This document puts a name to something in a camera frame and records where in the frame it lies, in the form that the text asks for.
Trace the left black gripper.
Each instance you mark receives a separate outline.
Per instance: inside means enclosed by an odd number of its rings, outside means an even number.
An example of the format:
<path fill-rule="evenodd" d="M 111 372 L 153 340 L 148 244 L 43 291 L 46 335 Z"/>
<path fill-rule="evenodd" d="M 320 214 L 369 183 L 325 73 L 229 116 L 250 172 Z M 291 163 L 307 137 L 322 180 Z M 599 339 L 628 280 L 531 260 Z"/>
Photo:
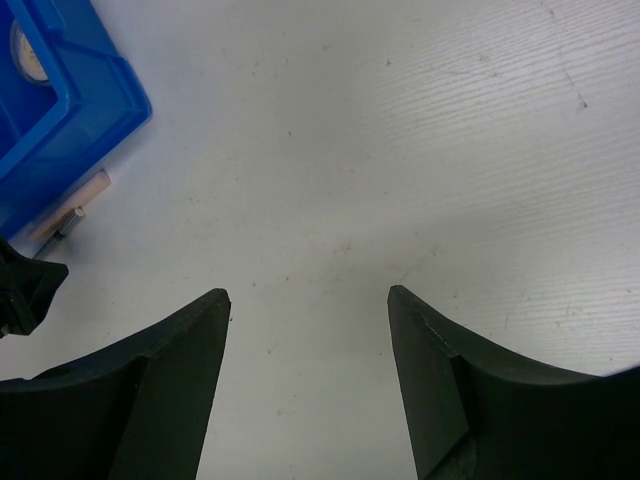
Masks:
<path fill-rule="evenodd" d="M 64 264 L 27 258 L 1 239 L 1 337 L 30 335 L 68 276 Z"/>

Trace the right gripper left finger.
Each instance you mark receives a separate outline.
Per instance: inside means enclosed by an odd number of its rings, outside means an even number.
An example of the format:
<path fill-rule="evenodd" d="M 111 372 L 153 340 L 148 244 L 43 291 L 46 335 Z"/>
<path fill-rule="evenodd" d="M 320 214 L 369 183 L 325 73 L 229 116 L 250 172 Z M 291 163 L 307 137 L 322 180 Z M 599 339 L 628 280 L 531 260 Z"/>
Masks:
<path fill-rule="evenodd" d="M 230 310 L 213 289 L 92 354 L 3 381 L 2 478 L 195 478 Z"/>

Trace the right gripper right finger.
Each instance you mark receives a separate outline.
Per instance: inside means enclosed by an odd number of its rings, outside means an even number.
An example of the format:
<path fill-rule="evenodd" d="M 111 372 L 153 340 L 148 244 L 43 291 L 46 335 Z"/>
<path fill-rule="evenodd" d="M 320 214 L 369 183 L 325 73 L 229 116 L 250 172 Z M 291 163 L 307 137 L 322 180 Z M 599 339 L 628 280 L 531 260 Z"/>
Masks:
<path fill-rule="evenodd" d="M 387 300 L 421 479 L 635 479 L 639 371 L 551 366 L 446 318 L 407 288 Z"/>

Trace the beige cosmetic stick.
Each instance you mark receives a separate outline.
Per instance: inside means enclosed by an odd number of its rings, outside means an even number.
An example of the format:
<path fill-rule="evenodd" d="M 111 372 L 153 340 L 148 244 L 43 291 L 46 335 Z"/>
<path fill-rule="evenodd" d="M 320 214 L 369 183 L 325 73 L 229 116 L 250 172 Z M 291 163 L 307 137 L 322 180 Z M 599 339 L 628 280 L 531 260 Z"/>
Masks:
<path fill-rule="evenodd" d="M 50 236 L 67 217 L 76 210 L 85 207 L 110 185 L 111 178 L 108 173 L 105 170 L 98 171 L 37 225 L 29 234 L 29 239 L 37 242 Z"/>

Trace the round compact case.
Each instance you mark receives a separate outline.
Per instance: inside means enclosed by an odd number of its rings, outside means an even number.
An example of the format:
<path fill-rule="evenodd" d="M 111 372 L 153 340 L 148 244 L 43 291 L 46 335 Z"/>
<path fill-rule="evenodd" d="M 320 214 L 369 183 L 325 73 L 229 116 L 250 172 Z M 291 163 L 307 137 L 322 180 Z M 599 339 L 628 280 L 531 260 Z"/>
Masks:
<path fill-rule="evenodd" d="M 27 82 L 37 86 L 50 84 L 46 71 L 17 20 L 11 24 L 9 46 L 13 63 Z"/>

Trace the houndstooth pattern pencil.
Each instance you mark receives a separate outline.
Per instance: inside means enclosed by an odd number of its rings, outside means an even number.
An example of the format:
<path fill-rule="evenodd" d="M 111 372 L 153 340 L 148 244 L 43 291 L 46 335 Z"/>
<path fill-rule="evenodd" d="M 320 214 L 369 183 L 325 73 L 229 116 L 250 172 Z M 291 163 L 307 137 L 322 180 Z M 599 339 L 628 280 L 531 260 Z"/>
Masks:
<path fill-rule="evenodd" d="M 65 240 L 72 230 L 85 218 L 85 212 L 82 207 L 75 208 L 66 213 L 61 220 L 55 225 L 53 232 L 33 255 L 34 260 L 44 260 L 50 255 L 58 245 Z"/>

